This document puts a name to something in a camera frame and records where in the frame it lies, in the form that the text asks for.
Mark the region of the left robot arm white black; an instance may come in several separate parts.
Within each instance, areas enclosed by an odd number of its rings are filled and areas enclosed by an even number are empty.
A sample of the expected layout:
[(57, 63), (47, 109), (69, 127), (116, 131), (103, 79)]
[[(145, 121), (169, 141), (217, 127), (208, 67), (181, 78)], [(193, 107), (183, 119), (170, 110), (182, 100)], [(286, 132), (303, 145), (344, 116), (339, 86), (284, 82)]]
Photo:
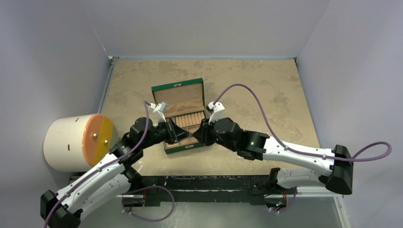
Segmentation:
[(172, 120), (157, 126), (147, 117), (138, 118), (130, 131), (93, 168), (66, 187), (42, 194), (40, 215), (46, 228), (77, 228), (94, 210), (118, 195), (137, 194), (141, 175), (132, 164), (143, 150), (159, 143), (175, 144), (191, 136)]

